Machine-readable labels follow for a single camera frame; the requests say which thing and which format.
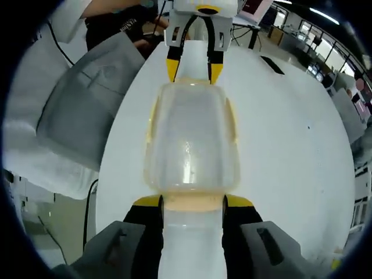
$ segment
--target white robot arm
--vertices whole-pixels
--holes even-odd
[[[203,18],[208,30],[208,72],[211,84],[217,81],[223,68],[223,54],[230,46],[233,17],[238,12],[237,0],[175,0],[170,11],[170,25],[165,41],[169,46],[168,75],[174,82],[180,64],[185,36],[197,17]],[[176,40],[174,32],[178,30]]]

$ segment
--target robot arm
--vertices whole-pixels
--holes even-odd
[[[208,31],[208,73],[214,84],[223,68],[223,55],[231,42],[230,30],[238,12],[237,0],[175,0],[170,11],[170,25],[165,41],[169,46],[167,56],[168,75],[174,82],[183,53],[185,36],[191,24],[201,17]],[[176,40],[173,33],[178,29]]]
[[[244,224],[239,227],[243,241],[249,247],[254,278],[320,278],[320,272],[301,256],[300,245],[270,221]],[[116,221],[87,242],[81,258],[71,266],[60,265],[53,269],[57,278],[100,279],[132,278],[135,261],[141,253],[151,254],[146,246],[138,250],[141,242],[152,235],[145,235],[145,226]],[[234,258],[242,255],[227,255]],[[148,269],[148,263],[138,266]]]

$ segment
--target gray bag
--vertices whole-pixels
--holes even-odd
[[[86,53],[51,93],[37,128],[40,144],[99,171],[116,113],[144,63],[125,33]]]

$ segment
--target white cylinder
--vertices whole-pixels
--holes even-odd
[[[222,248],[222,208],[210,212],[164,209],[159,279],[227,278]]]

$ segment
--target person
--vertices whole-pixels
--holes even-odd
[[[88,29],[86,35],[87,48],[90,50],[111,36],[119,32],[125,32],[143,57],[147,58],[158,43],[164,40],[163,36],[152,36],[150,38],[144,36],[142,28],[147,22],[155,23],[164,29],[169,25],[168,20],[159,16],[156,10],[142,5],[131,6],[119,13],[86,19],[85,23]]]
[[[61,1],[45,4],[45,8],[55,8],[58,2]],[[96,172],[54,154],[40,145],[36,137],[44,106],[59,79],[70,68],[53,36],[58,42],[69,43],[84,23],[83,19],[139,3],[140,0],[65,0],[43,21],[45,24],[36,32],[33,30],[9,89],[3,120],[4,169],[50,192],[74,199],[87,197]],[[14,46],[27,39],[13,37],[8,38]]]

